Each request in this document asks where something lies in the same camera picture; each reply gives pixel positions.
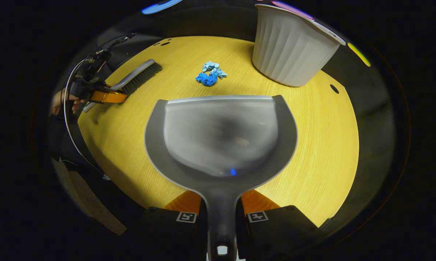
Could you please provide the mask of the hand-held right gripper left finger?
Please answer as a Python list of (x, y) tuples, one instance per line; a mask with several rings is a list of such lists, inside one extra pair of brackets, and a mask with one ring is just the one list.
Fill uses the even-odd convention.
[(147, 208), (131, 230), (142, 261), (205, 261), (207, 211), (200, 195), (186, 191), (163, 208)]

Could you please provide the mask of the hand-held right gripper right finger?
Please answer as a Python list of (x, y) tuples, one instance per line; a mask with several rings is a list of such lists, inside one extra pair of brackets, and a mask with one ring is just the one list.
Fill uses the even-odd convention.
[(296, 206), (281, 207), (255, 190), (240, 197), (236, 217), (239, 260), (295, 261), (326, 236)]

